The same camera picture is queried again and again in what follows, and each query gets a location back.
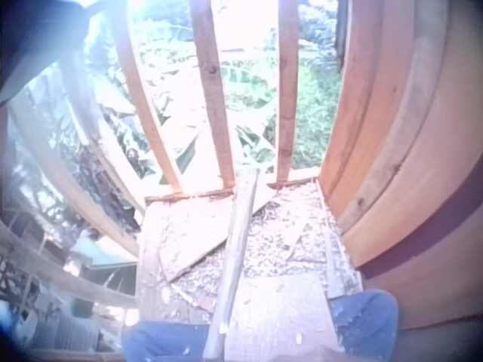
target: wooden wall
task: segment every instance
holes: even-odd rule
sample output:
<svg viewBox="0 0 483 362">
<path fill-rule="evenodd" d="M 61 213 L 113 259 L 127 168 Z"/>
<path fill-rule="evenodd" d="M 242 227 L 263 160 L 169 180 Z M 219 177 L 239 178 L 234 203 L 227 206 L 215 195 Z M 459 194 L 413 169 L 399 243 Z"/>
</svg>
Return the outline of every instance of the wooden wall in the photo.
<svg viewBox="0 0 483 362">
<path fill-rule="evenodd" d="M 481 314 L 481 5 L 349 8 L 343 91 L 319 176 L 346 249 L 367 287 L 396 297 L 402 329 Z"/>
</svg>

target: blue jeans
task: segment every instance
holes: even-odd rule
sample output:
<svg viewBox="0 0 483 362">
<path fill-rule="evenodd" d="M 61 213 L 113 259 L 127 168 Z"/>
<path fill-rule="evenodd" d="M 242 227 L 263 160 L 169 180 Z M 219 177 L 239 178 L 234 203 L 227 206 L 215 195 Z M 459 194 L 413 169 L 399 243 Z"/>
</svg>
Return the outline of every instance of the blue jeans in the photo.
<svg viewBox="0 0 483 362">
<path fill-rule="evenodd" d="M 382 290 L 366 290 L 329 303 L 334 325 L 346 353 L 389 360 L 398 329 L 398 305 Z M 127 362 L 155 357 L 202 357 L 208 325 L 139 322 L 122 342 Z"/>
</svg>

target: sawdust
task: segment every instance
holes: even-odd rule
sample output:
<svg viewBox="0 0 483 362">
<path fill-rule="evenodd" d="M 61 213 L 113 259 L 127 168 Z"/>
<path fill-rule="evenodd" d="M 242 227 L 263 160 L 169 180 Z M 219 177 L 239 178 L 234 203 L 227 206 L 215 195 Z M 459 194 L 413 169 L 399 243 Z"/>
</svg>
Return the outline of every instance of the sawdust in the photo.
<svg viewBox="0 0 483 362">
<path fill-rule="evenodd" d="M 315 183 L 282 189 L 254 214 L 248 231 L 244 259 L 244 278 L 296 275 L 314 272 L 328 291 L 325 239 L 330 238 L 333 270 L 346 294 L 360 291 L 358 276 L 340 244 L 340 230 L 334 217 L 321 205 Z M 224 244 L 207 255 L 191 270 L 174 281 L 186 295 L 172 290 L 172 302 L 186 304 L 185 313 L 171 313 L 168 321 L 182 323 L 209 322 L 211 314 L 197 305 L 197 300 L 216 299 L 223 270 Z M 159 287 L 169 287 L 160 276 Z"/>
</svg>

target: jeans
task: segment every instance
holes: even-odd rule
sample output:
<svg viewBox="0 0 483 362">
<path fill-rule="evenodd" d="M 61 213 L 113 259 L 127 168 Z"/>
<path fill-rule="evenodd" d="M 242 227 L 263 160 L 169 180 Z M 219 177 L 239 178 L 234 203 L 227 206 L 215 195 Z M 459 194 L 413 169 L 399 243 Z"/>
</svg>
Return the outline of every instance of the jeans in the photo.
<svg viewBox="0 0 483 362">
<path fill-rule="evenodd" d="M 382 290 L 366 290 L 329 302 L 337 334 L 346 353 L 389 360 L 398 328 L 398 305 Z M 202 357 L 208 325 L 142 321 L 132 327 L 122 349 L 127 362 L 153 362 L 156 357 Z"/>
</svg>

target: broken board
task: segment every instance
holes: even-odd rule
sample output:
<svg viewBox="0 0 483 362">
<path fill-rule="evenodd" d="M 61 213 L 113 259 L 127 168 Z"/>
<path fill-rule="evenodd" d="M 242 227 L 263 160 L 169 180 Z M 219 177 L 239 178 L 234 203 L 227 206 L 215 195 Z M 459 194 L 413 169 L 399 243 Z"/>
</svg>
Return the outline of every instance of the broken board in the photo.
<svg viewBox="0 0 483 362">
<path fill-rule="evenodd" d="M 258 185 L 254 213 L 276 191 Z M 165 239 L 159 249 L 162 269 L 168 281 L 182 275 L 228 237 L 233 197 L 190 198 L 170 205 Z"/>
<path fill-rule="evenodd" d="M 301 356 L 340 350 L 317 275 L 241 279 L 225 342 L 225 360 Z"/>
</svg>

